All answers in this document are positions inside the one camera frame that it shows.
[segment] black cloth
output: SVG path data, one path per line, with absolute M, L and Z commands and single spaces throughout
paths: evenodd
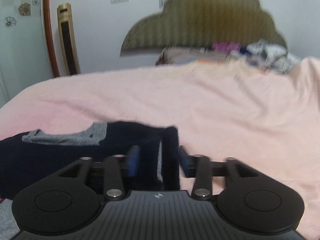
M 25 187 L 47 177 L 83 156 L 94 162 L 126 154 L 139 145 L 140 163 L 133 179 L 139 190 L 179 190 L 179 142 L 175 127 L 153 128 L 133 122 L 107 125 L 107 136 L 99 146 L 60 146 L 22 142 L 21 133 L 0 141 L 0 196 L 13 199 Z M 159 143 L 162 141 L 163 182 L 157 179 Z

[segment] pink blanket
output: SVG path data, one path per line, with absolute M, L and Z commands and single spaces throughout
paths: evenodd
M 92 122 L 175 125 L 190 154 L 235 157 L 300 193 L 298 231 L 320 239 L 320 61 L 289 76 L 241 62 L 141 68 L 49 80 L 0 110 L 0 139 L 24 131 L 72 133 Z M 190 189 L 192 181 L 182 180 Z M 214 192 L 222 189 L 215 179 Z

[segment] round black pad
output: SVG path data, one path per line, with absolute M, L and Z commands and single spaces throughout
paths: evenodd
M 295 229 L 304 212 L 297 192 L 267 176 L 233 182 L 220 193 L 216 206 L 230 224 L 265 235 Z
M 244 197 L 248 207 L 257 211 L 272 211 L 281 205 L 281 198 L 273 192 L 266 190 L 255 190 Z
M 12 213 L 21 230 L 60 235 L 89 223 L 99 207 L 96 193 L 81 181 L 54 176 L 18 193 Z
M 58 212 L 66 209 L 72 203 L 72 197 L 61 190 L 51 190 L 41 193 L 35 199 L 38 209 L 46 212 Z

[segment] bed headboard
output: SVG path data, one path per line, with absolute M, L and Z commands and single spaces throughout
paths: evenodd
M 214 42 L 250 44 L 265 39 L 286 47 L 259 0 L 168 0 L 163 12 L 138 21 L 121 51 L 178 45 L 209 47 Z

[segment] flower sticker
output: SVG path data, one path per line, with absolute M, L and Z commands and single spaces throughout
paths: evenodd
M 39 0 L 32 0 L 33 6 L 39 6 Z
M 5 26 L 7 26 L 7 27 L 15 26 L 16 23 L 17 23 L 17 21 L 14 18 L 10 17 L 10 16 L 7 17 L 7 18 L 4 18 L 4 19 L 7 20 L 7 22 L 5 23 Z
M 29 3 L 24 3 L 20 5 L 19 7 L 19 13 L 22 16 L 30 16 L 31 15 L 31 9 L 30 9 L 30 4 Z

